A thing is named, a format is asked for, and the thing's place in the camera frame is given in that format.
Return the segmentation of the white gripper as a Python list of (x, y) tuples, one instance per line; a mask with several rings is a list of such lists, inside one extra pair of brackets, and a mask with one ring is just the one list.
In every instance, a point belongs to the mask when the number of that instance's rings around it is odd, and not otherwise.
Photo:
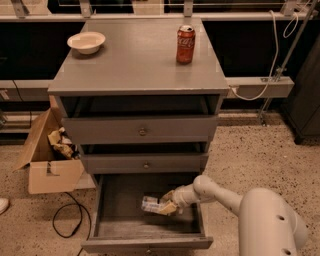
[(167, 202), (162, 205), (159, 213), (162, 215), (170, 215), (177, 212), (179, 208), (186, 208), (193, 203), (197, 203), (200, 199), (200, 196), (195, 191), (194, 186), (190, 184), (186, 186), (180, 186), (175, 190), (170, 190), (168, 193), (163, 195), (161, 199)]

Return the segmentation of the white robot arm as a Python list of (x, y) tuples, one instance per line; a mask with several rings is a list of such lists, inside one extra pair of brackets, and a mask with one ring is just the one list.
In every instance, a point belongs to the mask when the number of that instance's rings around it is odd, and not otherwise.
[(307, 242), (302, 217), (277, 193), (253, 188), (243, 196), (220, 187), (205, 175), (162, 197), (171, 213), (193, 203), (216, 200), (238, 217), (239, 256), (297, 256)]

